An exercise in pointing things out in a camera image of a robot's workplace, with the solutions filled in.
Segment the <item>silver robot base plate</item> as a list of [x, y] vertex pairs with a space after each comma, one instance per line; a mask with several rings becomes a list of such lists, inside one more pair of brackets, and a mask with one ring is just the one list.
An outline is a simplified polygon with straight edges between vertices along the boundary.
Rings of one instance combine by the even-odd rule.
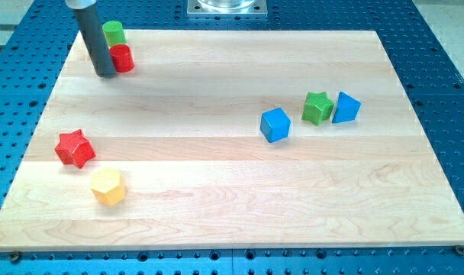
[[186, 12], [191, 18], [265, 18], [268, 8], [266, 0], [188, 0]]

